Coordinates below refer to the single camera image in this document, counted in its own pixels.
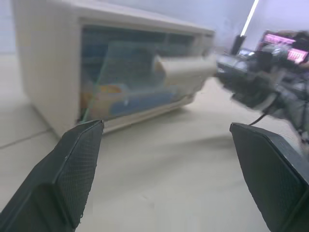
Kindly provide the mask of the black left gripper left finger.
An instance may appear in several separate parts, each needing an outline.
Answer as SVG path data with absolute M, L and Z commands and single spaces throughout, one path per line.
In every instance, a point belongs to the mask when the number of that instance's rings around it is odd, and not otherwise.
M 0 212 L 0 232 L 75 232 L 94 181 L 102 120 L 63 134 Z

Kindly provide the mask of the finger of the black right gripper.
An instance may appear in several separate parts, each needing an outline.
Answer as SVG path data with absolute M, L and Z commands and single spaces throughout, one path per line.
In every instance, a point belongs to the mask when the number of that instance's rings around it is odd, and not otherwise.
M 216 77 L 221 82 L 224 88 L 230 91 L 240 91 L 241 81 L 237 64 L 241 62 L 236 56 L 219 55 L 216 60 L 217 71 Z

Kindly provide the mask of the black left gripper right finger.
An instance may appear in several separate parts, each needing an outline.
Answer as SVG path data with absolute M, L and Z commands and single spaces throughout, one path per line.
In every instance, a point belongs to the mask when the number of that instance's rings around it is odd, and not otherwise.
M 309 232 L 309 162 L 281 135 L 232 123 L 244 180 L 270 232 Z

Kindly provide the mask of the glass oven door with cream handle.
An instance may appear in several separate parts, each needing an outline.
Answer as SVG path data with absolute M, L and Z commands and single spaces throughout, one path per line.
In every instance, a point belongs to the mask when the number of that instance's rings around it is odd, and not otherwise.
M 214 55 L 183 45 L 111 42 L 82 58 L 80 120 L 113 120 L 191 101 L 216 69 Z

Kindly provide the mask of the cream toaster oven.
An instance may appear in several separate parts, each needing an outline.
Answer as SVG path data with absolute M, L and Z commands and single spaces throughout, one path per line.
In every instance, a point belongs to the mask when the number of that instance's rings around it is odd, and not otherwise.
M 183 45 L 188 56 L 214 55 L 214 30 L 166 15 L 103 0 L 11 0 L 11 4 L 24 90 L 60 136 L 88 122 L 80 120 L 82 58 L 97 55 L 101 47 L 116 41 Z M 97 120 L 114 131 L 188 105 L 195 96 Z

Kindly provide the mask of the monitor with pink screen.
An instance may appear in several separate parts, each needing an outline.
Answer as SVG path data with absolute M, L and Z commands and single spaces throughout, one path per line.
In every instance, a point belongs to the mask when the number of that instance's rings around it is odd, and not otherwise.
M 269 31 L 266 30 L 256 50 L 262 50 L 267 45 L 284 47 L 287 58 L 296 64 L 309 63 L 309 31 Z

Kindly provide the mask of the white light strip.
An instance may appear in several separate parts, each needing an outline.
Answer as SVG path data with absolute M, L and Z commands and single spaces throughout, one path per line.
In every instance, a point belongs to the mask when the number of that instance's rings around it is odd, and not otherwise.
M 252 20 L 252 17 L 253 17 L 253 15 L 254 15 L 254 12 L 255 12 L 255 10 L 256 10 L 256 7 L 257 7 L 259 1 L 260 1 L 260 0 L 254 0 L 254 2 L 253 2 L 253 4 L 252 4 L 252 7 L 251 7 L 251 9 L 250 9 L 250 12 L 249 12 L 249 14 L 248 14 L 248 16 L 247 16 L 246 22 L 245 22 L 245 24 L 244 24 L 244 26 L 243 26 L 243 29 L 242 29 L 241 33 L 240 33 L 240 36 L 241 36 L 241 37 L 245 36 L 245 34 L 246 34 L 246 32 L 247 32 L 247 29 L 248 29 L 248 27 L 249 27 L 249 24 L 250 24 L 250 22 L 251 22 L 251 20 Z

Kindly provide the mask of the black stand post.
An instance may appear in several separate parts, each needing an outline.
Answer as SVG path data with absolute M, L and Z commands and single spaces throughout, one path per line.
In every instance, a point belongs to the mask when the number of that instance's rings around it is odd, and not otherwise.
M 233 46 L 232 46 L 232 49 L 231 49 L 231 52 L 230 54 L 231 55 L 237 55 L 243 42 L 245 41 L 246 39 L 246 36 L 245 35 L 237 35 L 234 39 L 234 42 L 233 42 Z

